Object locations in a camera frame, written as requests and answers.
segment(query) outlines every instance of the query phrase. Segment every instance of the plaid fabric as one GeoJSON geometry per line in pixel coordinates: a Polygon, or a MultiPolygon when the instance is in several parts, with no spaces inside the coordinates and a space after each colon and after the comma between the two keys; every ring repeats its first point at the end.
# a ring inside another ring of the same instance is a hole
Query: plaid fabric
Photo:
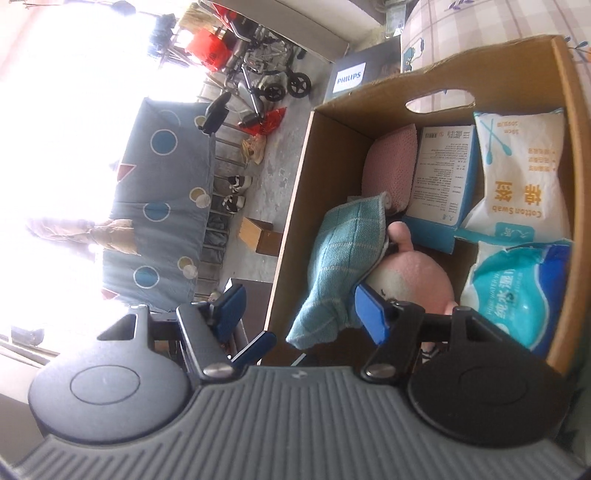
{"type": "MultiPolygon", "coordinates": [[[[400,38],[401,70],[409,72],[470,48],[534,35],[565,37],[591,111],[591,2],[589,0],[419,0],[400,38]]],[[[415,112],[471,103],[448,90],[409,104],[415,112]]]]}
{"type": "Polygon", "coordinates": [[[308,266],[310,293],[287,341],[300,350],[332,342],[340,330],[361,327],[353,310],[353,288],[384,256],[384,194],[328,211],[308,266]]]}

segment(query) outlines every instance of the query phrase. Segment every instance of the black and white sneaker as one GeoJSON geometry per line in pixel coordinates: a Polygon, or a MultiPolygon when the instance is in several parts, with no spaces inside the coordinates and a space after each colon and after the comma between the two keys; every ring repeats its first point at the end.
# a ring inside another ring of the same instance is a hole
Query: black and white sneaker
{"type": "Polygon", "coordinates": [[[222,201],[222,206],[230,213],[238,213],[244,207],[244,201],[241,195],[228,195],[222,201]]]}
{"type": "Polygon", "coordinates": [[[244,193],[252,185],[252,177],[250,175],[234,175],[228,177],[228,182],[232,193],[244,193]]]}

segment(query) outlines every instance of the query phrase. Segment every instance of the teal towel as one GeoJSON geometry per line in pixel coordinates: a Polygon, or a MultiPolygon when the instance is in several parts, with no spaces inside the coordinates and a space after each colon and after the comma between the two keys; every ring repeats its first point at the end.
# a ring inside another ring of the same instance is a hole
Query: teal towel
{"type": "Polygon", "coordinates": [[[287,336],[296,348],[332,342],[340,330],[362,326],[353,289],[388,246],[384,196],[345,203],[324,216],[308,266],[310,293],[287,336]]]}

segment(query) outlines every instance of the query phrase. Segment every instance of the pink stuffed toy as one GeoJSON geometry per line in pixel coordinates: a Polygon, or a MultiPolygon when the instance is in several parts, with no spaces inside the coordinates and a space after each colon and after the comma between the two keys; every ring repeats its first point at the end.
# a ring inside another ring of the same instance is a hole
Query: pink stuffed toy
{"type": "Polygon", "coordinates": [[[426,254],[415,251],[404,222],[388,227],[398,252],[385,257],[369,274],[366,283],[387,300],[411,301],[427,313],[451,314],[457,303],[445,271],[426,254]]]}

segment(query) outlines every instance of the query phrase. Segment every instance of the pink cushion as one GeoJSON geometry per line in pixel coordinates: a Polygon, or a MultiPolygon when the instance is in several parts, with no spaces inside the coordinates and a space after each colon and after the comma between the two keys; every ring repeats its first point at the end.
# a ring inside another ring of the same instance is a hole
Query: pink cushion
{"type": "Polygon", "coordinates": [[[391,210],[408,206],[417,161],[417,129],[414,124],[378,138],[370,147],[363,166],[361,194],[373,197],[388,192],[391,210]]]}

